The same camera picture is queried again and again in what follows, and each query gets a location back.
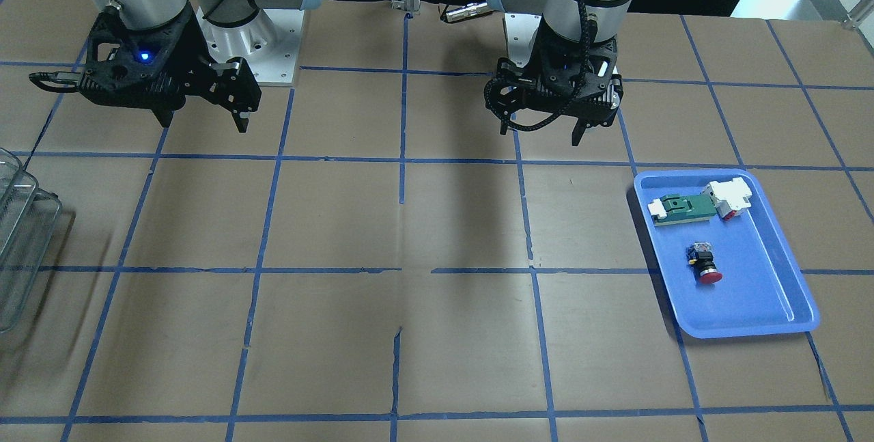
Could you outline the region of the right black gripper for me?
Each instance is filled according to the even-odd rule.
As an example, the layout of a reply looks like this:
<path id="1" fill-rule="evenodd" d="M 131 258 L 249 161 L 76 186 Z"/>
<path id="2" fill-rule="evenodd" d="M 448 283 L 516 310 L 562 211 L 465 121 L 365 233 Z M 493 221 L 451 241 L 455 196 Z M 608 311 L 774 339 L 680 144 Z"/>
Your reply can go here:
<path id="1" fill-rule="evenodd" d="M 31 83 L 102 106 L 150 110 L 162 128 L 171 127 L 187 96 L 200 96 L 230 112 L 238 132 L 249 130 L 262 99 L 255 74 L 244 57 L 212 62 L 189 3 L 167 24 L 143 31 L 127 28 L 122 10 L 109 3 L 98 14 L 82 72 L 32 72 Z"/>

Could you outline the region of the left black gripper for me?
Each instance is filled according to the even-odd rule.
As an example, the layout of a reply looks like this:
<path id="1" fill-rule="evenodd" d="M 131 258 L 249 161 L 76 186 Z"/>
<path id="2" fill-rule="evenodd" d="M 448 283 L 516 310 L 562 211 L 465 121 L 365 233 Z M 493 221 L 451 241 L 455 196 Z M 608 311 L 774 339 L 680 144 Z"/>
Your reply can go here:
<path id="1" fill-rule="evenodd" d="M 617 40 L 593 43 L 598 26 L 587 19 L 588 44 L 568 40 L 546 23 L 538 28 L 524 68 L 500 58 L 483 91 L 485 107 L 501 122 L 499 134 L 541 130 L 560 116 L 576 120 L 571 145 L 580 146 L 590 128 L 614 124 L 623 97 L 616 70 Z"/>

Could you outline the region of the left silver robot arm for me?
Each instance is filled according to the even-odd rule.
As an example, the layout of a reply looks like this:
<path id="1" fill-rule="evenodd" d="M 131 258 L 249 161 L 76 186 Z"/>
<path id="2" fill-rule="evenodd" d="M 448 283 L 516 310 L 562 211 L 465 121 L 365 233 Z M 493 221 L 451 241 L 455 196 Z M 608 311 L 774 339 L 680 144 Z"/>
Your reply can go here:
<path id="1" fill-rule="evenodd" d="M 486 0 L 503 13 L 507 56 L 484 88 L 501 134 L 574 118 L 572 145 L 609 127 L 623 99 L 617 35 L 632 0 Z"/>

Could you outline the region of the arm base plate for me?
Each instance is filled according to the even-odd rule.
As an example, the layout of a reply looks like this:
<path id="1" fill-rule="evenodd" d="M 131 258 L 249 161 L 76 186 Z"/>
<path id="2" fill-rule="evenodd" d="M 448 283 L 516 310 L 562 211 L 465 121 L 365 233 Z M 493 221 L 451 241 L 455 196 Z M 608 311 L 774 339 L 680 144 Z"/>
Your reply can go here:
<path id="1" fill-rule="evenodd" d="M 245 58 L 259 86 L 291 87 L 296 81 L 306 10 L 260 10 L 251 22 L 236 27 L 219 27 L 196 11 L 213 59 L 229 62 Z"/>
<path id="2" fill-rule="evenodd" d="M 505 13 L 505 37 L 507 56 L 519 68 L 524 68 L 533 53 L 536 34 L 542 16 L 534 14 Z"/>

